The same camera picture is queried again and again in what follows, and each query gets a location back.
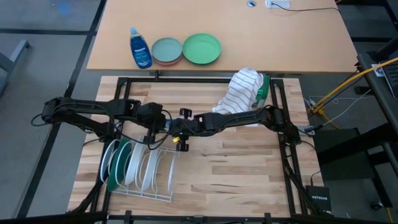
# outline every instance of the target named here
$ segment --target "white towel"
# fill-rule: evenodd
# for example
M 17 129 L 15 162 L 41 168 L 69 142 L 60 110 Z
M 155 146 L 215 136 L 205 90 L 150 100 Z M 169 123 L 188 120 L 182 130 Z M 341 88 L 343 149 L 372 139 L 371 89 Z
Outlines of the white towel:
M 240 113 L 251 110 L 264 79 L 251 68 L 243 68 L 232 77 L 226 96 L 213 108 L 213 112 Z

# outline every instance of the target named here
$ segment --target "blue dish soap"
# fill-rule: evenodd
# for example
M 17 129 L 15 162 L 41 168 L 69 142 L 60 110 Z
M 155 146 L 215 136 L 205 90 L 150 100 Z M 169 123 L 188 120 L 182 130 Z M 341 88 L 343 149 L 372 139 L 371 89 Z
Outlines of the blue dish soap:
M 130 28 L 130 33 L 130 46 L 134 60 L 139 68 L 149 68 L 152 65 L 152 57 L 147 43 L 135 27 Z

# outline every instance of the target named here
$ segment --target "table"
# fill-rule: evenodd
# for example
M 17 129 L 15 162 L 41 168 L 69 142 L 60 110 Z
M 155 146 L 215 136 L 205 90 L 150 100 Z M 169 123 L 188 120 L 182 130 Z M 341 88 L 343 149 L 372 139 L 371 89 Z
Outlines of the table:
M 210 65 L 186 59 L 148 71 L 236 72 L 251 67 L 275 73 L 353 73 L 356 51 L 338 11 L 287 12 L 269 9 L 263 0 L 113 0 L 108 1 L 87 69 L 139 71 L 129 46 L 136 27 L 149 47 L 163 37 L 181 43 L 192 34 L 209 33 L 222 53 Z M 298 0 L 290 9 L 337 7 L 334 0 Z
M 96 100 L 113 99 L 117 81 L 118 77 L 102 77 Z M 307 125 L 299 80 L 283 81 L 292 122 Z M 227 86 L 227 83 L 137 82 L 132 84 L 129 98 L 163 104 L 176 117 L 180 108 L 190 108 L 194 114 L 211 111 L 225 96 Z M 271 104 L 270 96 L 266 104 Z M 98 115 L 92 119 L 106 121 L 107 117 Z M 125 123 L 123 131 L 135 138 L 146 133 L 145 129 L 129 123 Z M 86 140 L 94 138 L 95 135 L 88 134 Z M 302 139 L 313 143 L 307 136 Z M 188 143 L 190 150 L 181 153 L 174 167 L 171 203 L 112 194 L 109 213 L 124 215 L 131 210 L 134 215 L 264 217 L 264 212 L 269 212 L 272 217 L 290 217 L 277 133 L 263 126 L 235 127 L 212 137 L 190 138 Z M 83 148 L 69 210 L 77 207 L 94 186 L 102 148 L 99 142 Z M 317 154 L 303 143 L 297 146 L 297 156 L 303 184 L 309 184 L 310 176 L 320 170 Z M 320 174 L 314 175 L 313 180 L 315 185 L 323 185 Z M 294 186 L 293 193 L 296 210 L 300 211 Z M 103 202 L 103 196 L 104 186 L 99 203 Z

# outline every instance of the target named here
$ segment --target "metal frame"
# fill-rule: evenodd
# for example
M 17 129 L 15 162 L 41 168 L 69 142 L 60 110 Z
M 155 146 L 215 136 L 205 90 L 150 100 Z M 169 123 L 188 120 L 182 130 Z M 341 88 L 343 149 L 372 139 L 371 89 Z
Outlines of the metal frame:
M 230 81 L 229 78 L 159 78 L 158 75 L 159 74 L 157 73 L 154 78 L 128 78 L 128 77 L 118 78 L 114 98 L 115 99 L 119 98 L 119 96 L 121 94 L 121 90 L 122 90 L 123 86 L 125 86 L 123 98 L 127 99 L 129 97 L 129 93 L 132 88 L 131 84 L 134 82 L 229 83 L 229 81 Z M 287 119 L 290 119 L 283 80 L 271 80 L 270 86 L 271 86 L 272 104 L 274 106 L 278 105 L 275 88 L 279 87 L 280 96 L 282 99 L 282 106 L 285 111 L 285 116 L 287 117 Z M 285 148 L 287 145 L 285 144 L 285 141 L 284 141 L 284 135 L 279 133 L 278 139 L 279 139 L 279 146 L 280 146 L 280 153 L 281 153 L 281 158 L 282 158 L 283 169 L 291 170 L 290 165 L 287 162 L 287 155 L 286 155 L 286 151 L 285 151 Z M 104 148 L 103 148 L 101 158 L 104 156 L 104 152 L 105 152 L 105 149 L 107 148 L 107 146 L 108 146 L 108 143 L 104 143 Z M 301 185 L 300 187 L 298 187 L 299 191 L 300 190 L 302 191 L 301 194 L 299 194 L 300 206 L 301 206 L 303 214 L 307 215 L 308 214 L 307 213 L 307 204 L 302 196 L 302 194 L 306 194 L 306 191 L 304 190 L 304 187 L 302 186 L 300 167 L 299 167 L 299 161 L 297 159 L 296 148 L 294 146 L 291 146 L 290 150 L 292 153 L 292 163 L 293 163 L 293 167 L 294 167 L 294 171 L 295 171 L 295 177 L 297 179 L 292 180 L 293 177 L 288 175 L 288 173 L 284 172 L 287 198 L 288 198 L 288 204 L 289 204 L 289 211 L 290 211 L 291 215 L 296 214 L 293 190 L 292 190 L 292 184 L 291 184 L 291 180 L 292 180 L 296 184 Z M 101 183 L 102 183 L 102 181 L 100 180 L 99 175 L 98 175 L 95 185 L 101 185 Z M 100 193 L 99 191 L 96 193 L 96 195 L 91 203 L 90 212 L 97 211 L 99 193 Z M 101 209 L 102 212 L 105 212 L 105 213 L 108 212 L 110 197 L 111 197 L 111 193 L 106 191 L 105 195 L 104 195 L 102 209 Z M 210 221 L 212 221 L 212 222 L 263 222 L 264 223 L 264 222 L 266 222 L 266 217 L 268 217 L 268 216 L 271 217 L 271 215 L 269 213 L 265 213 L 264 218 L 261 218 L 261 217 L 259 217 L 259 218 L 256 218 L 256 217 L 204 217 L 204 216 L 200 216 L 200 217 L 177 216 L 176 217 L 176 216 L 156 216 L 155 215 L 155 216 L 134 216 L 134 218 L 131 218 L 131 219 L 139 220 L 140 218 L 142 218 L 142 220 L 188 221 L 188 222 L 194 222 L 194 223 L 204 223 L 204 222 L 210 222 Z M 108 218 L 123 220 L 123 219 L 125 219 L 125 215 L 110 215 Z M 272 222 L 286 222 L 286 221 L 288 221 L 288 218 L 280 218 L 280 219 L 273 218 L 272 219 Z
M 134 82 L 180 82 L 180 83 L 229 83 L 230 78 L 159 78 L 158 76 L 154 78 L 128 78 L 119 77 L 117 82 L 116 91 L 114 98 L 119 98 L 122 88 L 125 86 L 123 93 L 123 98 L 129 97 L 131 91 L 132 83 Z M 280 96 L 282 100 L 282 106 L 285 111 L 285 116 L 289 118 L 289 109 L 287 107 L 287 100 L 284 90 L 283 80 L 271 80 L 271 97 L 272 104 L 274 106 L 278 105 L 276 97 L 276 87 L 280 90 Z M 295 147 L 290 147 L 292 153 L 292 164 L 294 171 L 289 165 L 288 157 L 286 156 L 285 148 L 287 147 L 287 142 L 285 142 L 284 135 L 278 133 L 280 153 L 282 158 L 282 167 L 284 170 L 285 185 L 288 198 L 288 206 L 290 210 L 290 218 L 272 218 L 270 213 L 264 213 L 263 217 L 206 217 L 206 216 L 158 216 L 158 215 L 133 215 L 131 211 L 126 211 L 125 215 L 108 215 L 109 201 L 111 193 L 105 191 L 104 201 L 102 203 L 101 211 L 97 211 L 98 207 L 98 197 L 100 196 L 100 189 L 102 186 L 102 181 L 99 178 L 100 166 L 98 166 L 98 175 L 95 186 L 88 194 L 87 198 L 82 201 L 80 206 L 74 211 L 67 212 L 63 215 L 49 215 L 42 217 L 29 217 L 29 218 L 17 218 L 10 220 L 0 220 L 0 224 L 3 223 L 88 223 L 88 222 L 98 222 L 101 221 L 106 224 L 107 220 L 124 220 L 124 223 L 131 224 L 134 220 L 158 220 L 158 221 L 180 221 L 180 222 L 192 222 L 192 223 L 206 223 L 206 222 L 261 222 L 263 224 L 271 223 L 314 223 L 314 224 L 337 224 L 337 223 L 360 223 L 360 224 L 370 224 L 370 223 L 380 223 L 381 222 L 370 222 L 365 220 L 353 220 L 346 218 L 335 218 L 333 216 L 324 215 L 319 212 L 319 208 L 312 202 L 310 196 L 304 189 L 301 181 L 300 167 L 297 159 L 297 152 Z M 109 145 L 109 142 L 104 143 L 103 152 L 101 158 L 104 156 L 105 149 Z M 300 206 L 303 214 L 297 214 L 295 212 L 294 197 L 292 193 L 293 182 L 299 192 Z M 87 207 L 91 205 L 90 212 L 85 212 Z M 311 215 L 308 215 L 308 208 L 312 211 Z

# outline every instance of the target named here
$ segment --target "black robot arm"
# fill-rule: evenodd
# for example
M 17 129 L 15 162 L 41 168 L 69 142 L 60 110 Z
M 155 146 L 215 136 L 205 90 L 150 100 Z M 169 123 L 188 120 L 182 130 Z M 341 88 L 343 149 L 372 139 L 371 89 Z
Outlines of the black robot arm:
M 286 141 L 290 144 L 301 142 L 299 131 L 284 116 L 282 109 L 266 106 L 254 111 L 219 114 L 203 113 L 188 119 L 192 112 L 182 109 L 185 119 L 166 119 L 162 113 L 163 106 L 157 103 L 141 105 L 137 100 L 111 100 L 111 101 L 88 101 L 74 100 L 71 98 L 55 98 L 45 103 L 42 112 L 42 120 L 47 124 L 66 122 L 79 127 L 84 131 L 94 132 L 100 141 L 111 141 L 115 138 L 115 123 L 118 121 L 130 121 L 148 129 L 146 144 L 155 142 L 155 135 L 159 132 L 167 132 L 183 143 L 177 149 L 187 151 L 185 140 L 189 136 L 207 137 L 222 130 L 235 126 L 247 124 L 263 124 L 275 132 L 284 133 Z M 110 121 L 97 122 L 89 119 L 83 114 L 103 114 L 109 116 Z

